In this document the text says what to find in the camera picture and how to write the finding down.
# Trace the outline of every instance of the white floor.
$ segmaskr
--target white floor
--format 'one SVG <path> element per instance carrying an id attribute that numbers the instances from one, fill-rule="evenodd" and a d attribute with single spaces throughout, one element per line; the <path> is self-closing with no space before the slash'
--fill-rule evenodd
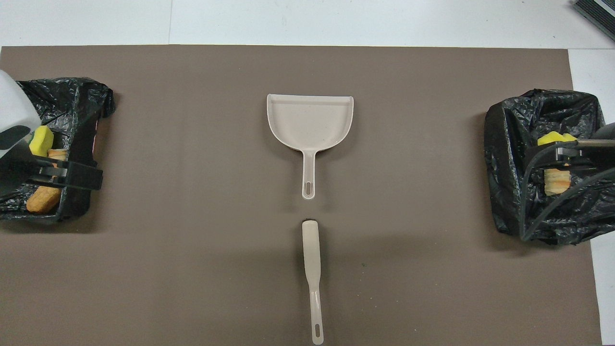
<path id="1" fill-rule="evenodd" d="M 88 44 L 564 48 L 574 88 L 615 121 L 615 41 L 569 0 L 0 0 L 0 47 Z M 615 344 L 613 249 L 615 232 L 592 241 L 604 344 Z"/>

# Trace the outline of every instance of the white table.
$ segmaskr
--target white table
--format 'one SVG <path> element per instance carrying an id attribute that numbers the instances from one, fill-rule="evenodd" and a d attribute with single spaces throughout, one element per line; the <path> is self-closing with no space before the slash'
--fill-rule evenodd
<path id="1" fill-rule="evenodd" d="M 0 0 L 0 47 L 91 44 L 568 49 L 575 90 L 615 121 L 615 42 L 568 0 Z M 602 342 L 615 344 L 615 232 L 592 255 Z"/>

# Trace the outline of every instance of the dustpan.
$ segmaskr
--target dustpan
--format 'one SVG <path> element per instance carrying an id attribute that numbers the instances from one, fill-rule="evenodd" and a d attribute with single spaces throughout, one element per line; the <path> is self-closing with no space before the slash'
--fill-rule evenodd
<path id="1" fill-rule="evenodd" d="M 303 153 L 301 194 L 316 193 L 316 153 L 340 143 L 350 130 L 352 96 L 267 95 L 267 119 L 275 137 Z"/>

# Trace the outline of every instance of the black plastic bag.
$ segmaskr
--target black plastic bag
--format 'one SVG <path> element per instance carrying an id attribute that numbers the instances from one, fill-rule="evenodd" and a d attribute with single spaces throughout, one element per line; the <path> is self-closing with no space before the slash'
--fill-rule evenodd
<path id="1" fill-rule="evenodd" d="M 98 119 L 115 111 L 113 90 L 90 78 L 37 79 L 17 82 L 41 117 L 41 123 L 54 133 L 54 149 L 68 149 L 66 159 L 96 167 L 92 147 Z M 13 193 L 0 197 L 0 219 L 61 221 L 80 216 L 90 206 L 90 191 L 63 188 L 58 206 L 49 214 L 26 210 L 28 198 L 37 185 L 22 184 Z"/>
<path id="2" fill-rule="evenodd" d="M 551 131 L 589 139 L 604 125 L 598 99 L 583 92 L 535 89 L 493 105 L 485 116 L 484 143 L 491 212 L 498 231 L 510 235 L 521 232 L 520 187 L 526 149 Z M 586 178 L 571 172 L 571 186 Z M 557 198 L 544 193 L 541 169 L 531 173 L 527 191 L 525 225 Z M 615 183 L 600 180 L 559 205 L 530 239 L 578 244 L 614 228 Z"/>

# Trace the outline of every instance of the dustpan handle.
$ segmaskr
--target dustpan handle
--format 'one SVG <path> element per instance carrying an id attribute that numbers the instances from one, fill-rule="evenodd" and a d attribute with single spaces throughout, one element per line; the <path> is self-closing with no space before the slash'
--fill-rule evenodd
<path id="1" fill-rule="evenodd" d="M 301 194 L 304 199 L 312 199 L 316 194 L 315 184 L 315 165 L 316 153 L 303 152 L 303 184 L 301 186 Z"/>

